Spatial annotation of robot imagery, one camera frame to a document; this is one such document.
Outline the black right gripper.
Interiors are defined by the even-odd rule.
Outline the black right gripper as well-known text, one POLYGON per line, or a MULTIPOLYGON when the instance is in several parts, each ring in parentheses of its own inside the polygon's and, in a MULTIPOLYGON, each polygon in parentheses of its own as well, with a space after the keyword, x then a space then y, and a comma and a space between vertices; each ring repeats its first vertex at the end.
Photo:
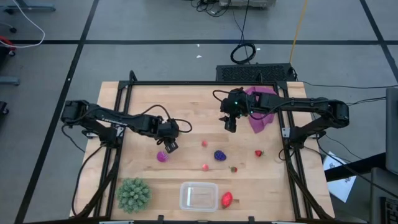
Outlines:
POLYGON ((225 130, 235 133, 236 132, 236 118, 242 116, 247 117, 251 114, 249 109, 248 94, 243 88, 235 88, 226 92, 228 96, 221 101, 220 111, 225 116, 219 118, 224 122, 225 130))

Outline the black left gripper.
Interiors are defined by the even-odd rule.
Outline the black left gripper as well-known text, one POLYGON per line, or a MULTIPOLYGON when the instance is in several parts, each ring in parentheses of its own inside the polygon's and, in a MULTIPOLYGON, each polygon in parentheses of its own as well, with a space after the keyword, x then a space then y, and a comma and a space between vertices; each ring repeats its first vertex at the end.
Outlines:
POLYGON ((160 123, 157 128, 157 145, 164 143, 167 153, 172 153, 178 149, 176 141, 164 139, 176 139, 179 135, 179 126, 174 119, 168 119, 165 123, 160 123))

